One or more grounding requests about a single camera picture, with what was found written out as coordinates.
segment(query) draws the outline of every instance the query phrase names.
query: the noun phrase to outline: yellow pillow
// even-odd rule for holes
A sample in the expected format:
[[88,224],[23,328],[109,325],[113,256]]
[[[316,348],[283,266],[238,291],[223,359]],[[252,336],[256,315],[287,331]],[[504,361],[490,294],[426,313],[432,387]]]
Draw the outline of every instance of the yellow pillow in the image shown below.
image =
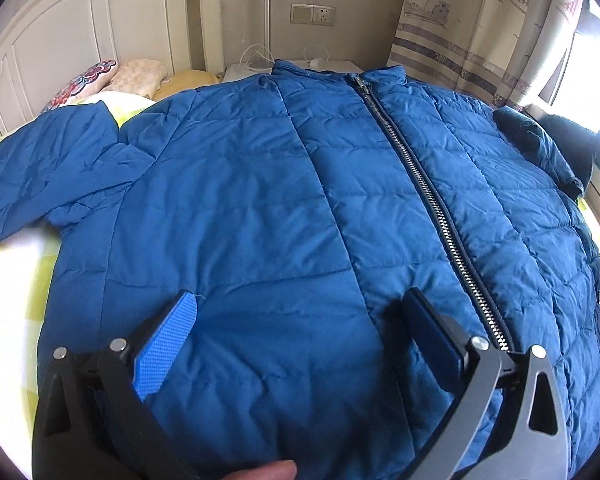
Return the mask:
[[166,79],[162,85],[160,85],[160,88],[154,94],[152,99],[154,101],[159,101],[177,94],[178,92],[182,92],[183,90],[216,84],[218,84],[218,78],[211,72],[202,72],[202,70],[183,70]]

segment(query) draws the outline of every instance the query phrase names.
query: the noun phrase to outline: wall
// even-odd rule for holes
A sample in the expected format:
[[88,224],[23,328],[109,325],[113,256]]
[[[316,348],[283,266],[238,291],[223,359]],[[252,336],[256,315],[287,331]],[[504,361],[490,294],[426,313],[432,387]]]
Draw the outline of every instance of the wall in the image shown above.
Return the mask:
[[[275,57],[302,59],[311,43],[322,44],[332,59],[347,59],[364,69],[384,66],[403,0],[271,0],[271,49]],[[336,7],[334,27],[289,23],[291,3]],[[264,0],[222,0],[224,58],[238,62],[245,47],[262,43]],[[323,56],[311,48],[307,56]]]

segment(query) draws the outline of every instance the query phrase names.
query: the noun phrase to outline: white cable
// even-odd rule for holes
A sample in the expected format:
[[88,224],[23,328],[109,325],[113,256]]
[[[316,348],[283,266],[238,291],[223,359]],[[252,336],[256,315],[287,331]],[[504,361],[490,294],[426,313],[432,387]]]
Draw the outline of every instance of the white cable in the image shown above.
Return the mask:
[[[255,46],[257,46],[258,48],[251,53],[251,55],[247,58],[247,62],[243,65],[242,62],[244,61],[244,56],[246,56],[247,52],[250,51]],[[264,46],[261,43],[254,43],[254,44],[248,46],[244,50],[244,52],[240,56],[240,63],[238,63],[238,66],[244,66],[247,70],[250,70],[251,72],[255,72],[255,73],[268,72],[269,71],[268,68],[257,69],[257,68],[252,68],[250,66],[251,59],[254,56],[257,56],[260,59],[262,59],[264,61],[267,61],[267,62],[270,62],[270,63],[274,63],[275,62],[273,54],[271,53],[271,51],[266,46]]]
[[308,44],[308,45],[307,45],[307,46],[304,48],[304,50],[302,51],[302,57],[304,57],[304,60],[305,60],[307,63],[309,63],[309,62],[310,62],[310,60],[308,60],[308,59],[307,59],[307,57],[306,57],[306,50],[307,50],[307,49],[308,49],[310,46],[318,46],[318,47],[320,47],[320,48],[323,48],[323,49],[324,49],[324,51],[327,53],[327,59],[325,59],[325,61],[328,61],[328,60],[329,60],[329,49],[328,49],[328,48],[326,48],[324,45],[321,45],[321,44],[319,44],[319,43],[309,43],[309,44]]

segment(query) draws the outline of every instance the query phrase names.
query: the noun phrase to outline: floral pillow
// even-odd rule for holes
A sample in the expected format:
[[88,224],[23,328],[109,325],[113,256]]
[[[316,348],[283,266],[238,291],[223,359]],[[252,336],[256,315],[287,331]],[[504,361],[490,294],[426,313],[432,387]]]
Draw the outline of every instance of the floral pillow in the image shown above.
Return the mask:
[[114,59],[101,61],[75,77],[49,101],[42,111],[48,112],[62,105],[72,104],[94,94],[106,85],[118,70]]

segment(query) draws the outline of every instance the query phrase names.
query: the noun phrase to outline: quilted fabric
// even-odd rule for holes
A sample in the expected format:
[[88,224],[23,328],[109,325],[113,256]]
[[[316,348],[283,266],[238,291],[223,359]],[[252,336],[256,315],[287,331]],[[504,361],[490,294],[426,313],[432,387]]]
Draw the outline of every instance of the quilted fabric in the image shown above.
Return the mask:
[[[575,472],[600,439],[600,256],[576,205],[486,105],[401,67],[363,78],[515,348],[547,348]],[[203,475],[286,458],[301,479],[396,478],[451,401],[400,316],[403,293],[419,287],[486,335],[350,75],[278,62],[181,92],[120,131],[99,104],[44,114],[0,145],[0,239],[41,217],[62,235],[41,377],[53,348],[101,348],[178,290],[196,294],[196,325],[146,403]]]

